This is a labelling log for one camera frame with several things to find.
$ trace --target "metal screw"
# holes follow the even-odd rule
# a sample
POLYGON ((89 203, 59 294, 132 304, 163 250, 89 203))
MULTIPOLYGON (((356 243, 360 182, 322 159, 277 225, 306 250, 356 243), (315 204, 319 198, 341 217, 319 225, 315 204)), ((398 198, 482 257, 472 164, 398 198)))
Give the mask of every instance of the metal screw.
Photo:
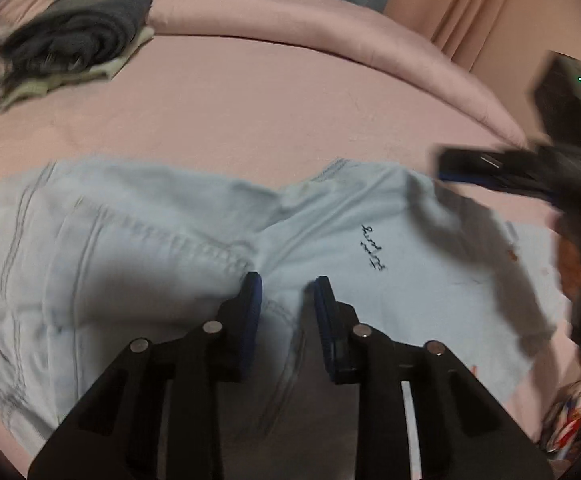
POLYGON ((353 327, 353 333, 359 337, 368 337, 373 333, 373 329, 368 325, 359 323, 353 327))
POLYGON ((204 332, 207 334, 216 334, 218 332, 221 332, 223 328, 224 325, 222 325, 222 323, 216 320, 207 321, 206 323, 204 323, 203 326, 204 332))
POLYGON ((446 351, 446 347, 439 341, 429 341, 426 343, 426 349, 433 355, 442 355, 446 351))
POLYGON ((135 339, 130 343, 130 351, 136 354, 141 354, 143 351, 148 349, 148 341, 144 338, 135 339))

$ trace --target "shirt pocket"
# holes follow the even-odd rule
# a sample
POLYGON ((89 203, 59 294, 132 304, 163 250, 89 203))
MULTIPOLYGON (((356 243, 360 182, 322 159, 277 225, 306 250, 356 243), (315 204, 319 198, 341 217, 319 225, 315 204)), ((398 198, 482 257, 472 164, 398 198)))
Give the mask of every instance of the shirt pocket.
MULTIPOLYGON (((186 226, 170 232, 80 200, 56 239, 42 302, 57 422, 132 339, 185 335, 213 318, 250 270, 247 257, 186 226)), ((294 377, 297 334, 269 303, 250 377, 219 387, 228 440, 267 433, 294 377)))

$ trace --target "pink bedspread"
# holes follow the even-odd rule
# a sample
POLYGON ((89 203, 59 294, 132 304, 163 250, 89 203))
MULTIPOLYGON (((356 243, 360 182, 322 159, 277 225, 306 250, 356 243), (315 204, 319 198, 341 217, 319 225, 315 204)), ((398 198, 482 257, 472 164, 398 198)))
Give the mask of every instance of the pink bedspread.
MULTIPOLYGON (((46 4, 27 1, 28 17, 46 4)), ((22 9, 3 0, 0 18, 23 19, 18 2, 22 9)), ((525 142, 488 89, 368 9, 338 0, 155 0, 150 24, 170 36, 156 37, 112 81, 59 89, 0 115, 0 178, 105 153, 278 187, 338 156, 430 172, 438 144, 525 142)), ((513 220, 545 224, 550 214, 534 200, 462 190, 513 220)), ((556 344, 549 358, 559 378, 572 351, 563 335, 556 344)), ((508 404, 530 433, 544 389, 530 377, 508 404)), ((26 468, 19 451, 5 450, 26 468)))

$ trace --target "rolled dark clothing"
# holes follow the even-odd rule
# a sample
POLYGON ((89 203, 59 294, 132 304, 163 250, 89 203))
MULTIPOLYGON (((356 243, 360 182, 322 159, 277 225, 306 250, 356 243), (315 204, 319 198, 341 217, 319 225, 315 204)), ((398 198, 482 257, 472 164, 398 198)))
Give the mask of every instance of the rolled dark clothing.
POLYGON ((118 57, 153 0, 55 0, 14 31, 0 56, 26 75, 81 72, 118 57))

